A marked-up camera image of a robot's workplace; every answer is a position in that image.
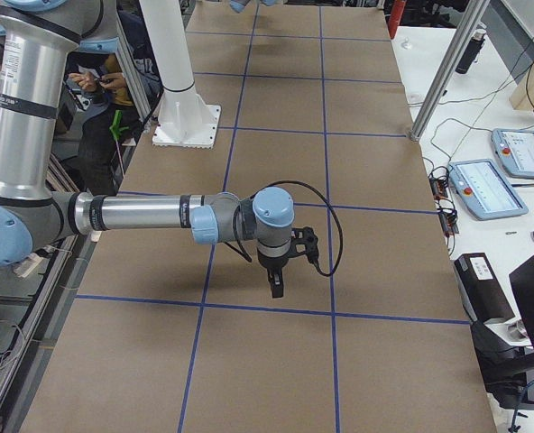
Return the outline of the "black orange connector block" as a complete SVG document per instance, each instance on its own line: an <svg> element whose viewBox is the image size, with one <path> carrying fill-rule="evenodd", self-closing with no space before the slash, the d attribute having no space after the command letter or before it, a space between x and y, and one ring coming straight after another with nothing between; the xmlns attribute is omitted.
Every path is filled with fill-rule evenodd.
<svg viewBox="0 0 534 433"><path fill-rule="evenodd" d="M430 175L428 180L443 235L446 238L452 237L458 233L456 226L458 214L455 203L448 193L447 178Z"/></svg>

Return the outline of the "black box with label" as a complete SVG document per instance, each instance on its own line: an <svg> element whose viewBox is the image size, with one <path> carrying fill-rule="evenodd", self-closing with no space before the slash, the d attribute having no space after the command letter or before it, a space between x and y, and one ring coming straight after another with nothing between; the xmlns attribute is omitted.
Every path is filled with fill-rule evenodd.
<svg viewBox="0 0 534 433"><path fill-rule="evenodd" d="M473 322L503 324L515 314L485 253L464 253L454 260L462 303Z"/></svg>

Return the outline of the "green clamp tool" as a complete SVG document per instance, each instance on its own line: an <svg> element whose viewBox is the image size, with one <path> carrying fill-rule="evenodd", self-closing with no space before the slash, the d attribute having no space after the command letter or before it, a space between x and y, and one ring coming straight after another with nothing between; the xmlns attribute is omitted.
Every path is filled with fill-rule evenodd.
<svg viewBox="0 0 534 433"><path fill-rule="evenodd" d="M112 123L109 126L109 132L116 143L121 141L121 137L130 129L129 126L122 125L123 111L116 109Z"/></svg>

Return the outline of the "seated person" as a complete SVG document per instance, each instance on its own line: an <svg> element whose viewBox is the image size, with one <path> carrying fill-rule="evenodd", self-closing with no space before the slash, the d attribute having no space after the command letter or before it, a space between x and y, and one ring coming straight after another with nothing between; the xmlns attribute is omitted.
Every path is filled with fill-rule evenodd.
<svg viewBox="0 0 534 433"><path fill-rule="evenodd" d="M143 19L121 7L117 12L145 94L149 103L154 104L161 93L161 79ZM76 51L69 54L66 71L68 78L90 101L78 146L85 189L94 195L113 196L117 187L112 162L118 145L130 137L139 139L143 129L125 74L114 53L99 55ZM115 140L110 132L116 113L122 114L122 141Z"/></svg>

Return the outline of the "near teach pendant tablet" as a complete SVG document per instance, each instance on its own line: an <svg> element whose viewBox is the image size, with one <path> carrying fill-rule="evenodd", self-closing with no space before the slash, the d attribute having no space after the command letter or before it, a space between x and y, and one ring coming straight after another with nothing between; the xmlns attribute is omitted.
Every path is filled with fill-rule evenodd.
<svg viewBox="0 0 534 433"><path fill-rule="evenodd" d="M529 212L514 187L490 159L448 164L449 181L474 218L489 221Z"/></svg>

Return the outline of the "teach pendant tablet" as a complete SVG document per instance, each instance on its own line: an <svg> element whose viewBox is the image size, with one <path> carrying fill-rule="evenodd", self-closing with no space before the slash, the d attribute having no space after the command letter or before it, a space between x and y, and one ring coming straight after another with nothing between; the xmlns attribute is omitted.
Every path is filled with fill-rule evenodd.
<svg viewBox="0 0 534 433"><path fill-rule="evenodd" d="M499 163L512 177L534 179L534 131L494 129L492 143Z"/></svg>
<svg viewBox="0 0 534 433"><path fill-rule="evenodd" d="M448 164L449 181L474 218L489 221L529 212L514 187L490 159Z"/></svg>

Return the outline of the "far teach pendant tablet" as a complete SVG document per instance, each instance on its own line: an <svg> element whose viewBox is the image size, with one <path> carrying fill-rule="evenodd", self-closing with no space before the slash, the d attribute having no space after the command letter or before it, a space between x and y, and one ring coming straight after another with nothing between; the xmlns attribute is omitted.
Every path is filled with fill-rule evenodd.
<svg viewBox="0 0 534 433"><path fill-rule="evenodd" d="M534 131L494 129L492 143L499 163L512 177L534 179Z"/></svg>

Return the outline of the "red cylinder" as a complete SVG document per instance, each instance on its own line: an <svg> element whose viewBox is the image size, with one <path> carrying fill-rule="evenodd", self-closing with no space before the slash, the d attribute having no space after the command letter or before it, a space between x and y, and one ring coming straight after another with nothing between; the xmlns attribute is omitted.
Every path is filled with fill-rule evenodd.
<svg viewBox="0 0 534 433"><path fill-rule="evenodd" d="M406 0L394 0L392 3L391 13L388 20L388 32L392 40L394 39L398 31L399 25L401 23L401 18L406 7L406 3Z"/></svg>

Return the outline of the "white pedestal column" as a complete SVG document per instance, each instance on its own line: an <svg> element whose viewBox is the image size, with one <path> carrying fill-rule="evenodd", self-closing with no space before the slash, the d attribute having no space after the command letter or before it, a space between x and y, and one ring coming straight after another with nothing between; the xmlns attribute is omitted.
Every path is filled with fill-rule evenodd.
<svg viewBox="0 0 534 433"><path fill-rule="evenodd" d="M158 146L214 146L221 107L208 105L196 89L178 1L140 3L163 94L152 142Z"/></svg>

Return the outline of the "aluminium frame post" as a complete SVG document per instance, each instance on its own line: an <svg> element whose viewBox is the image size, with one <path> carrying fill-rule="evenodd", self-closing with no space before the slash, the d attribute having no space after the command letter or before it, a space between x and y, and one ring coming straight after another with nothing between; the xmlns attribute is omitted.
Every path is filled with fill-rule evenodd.
<svg viewBox="0 0 534 433"><path fill-rule="evenodd" d="M447 51L437 69L437 73L426 94L424 102L419 110L416 119L409 130L408 136L413 142L418 142L426 130L428 123L434 114L437 105L443 96L444 90L456 69L468 42L481 21L490 0L470 1L466 7L463 18L456 28Z"/></svg>

